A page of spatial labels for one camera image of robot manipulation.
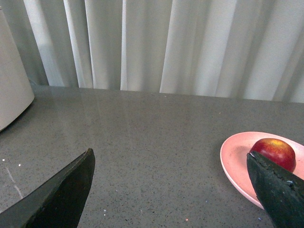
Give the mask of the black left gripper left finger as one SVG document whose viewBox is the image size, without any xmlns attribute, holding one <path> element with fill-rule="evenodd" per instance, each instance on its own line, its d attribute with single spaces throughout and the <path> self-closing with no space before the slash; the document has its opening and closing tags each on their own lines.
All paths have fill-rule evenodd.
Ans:
<svg viewBox="0 0 304 228">
<path fill-rule="evenodd" d="M 95 171 L 89 148 L 53 177 L 0 215 L 2 228 L 76 228 Z"/>
</svg>

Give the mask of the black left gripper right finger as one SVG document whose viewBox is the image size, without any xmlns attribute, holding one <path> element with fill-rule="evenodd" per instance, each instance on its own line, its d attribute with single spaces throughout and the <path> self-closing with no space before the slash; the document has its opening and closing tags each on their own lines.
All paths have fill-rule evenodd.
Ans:
<svg viewBox="0 0 304 228">
<path fill-rule="evenodd" d="M 258 152 L 247 154 L 247 171 L 257 199 L 275 228 L 304 226 L 304 180 Z"/>
</svg>

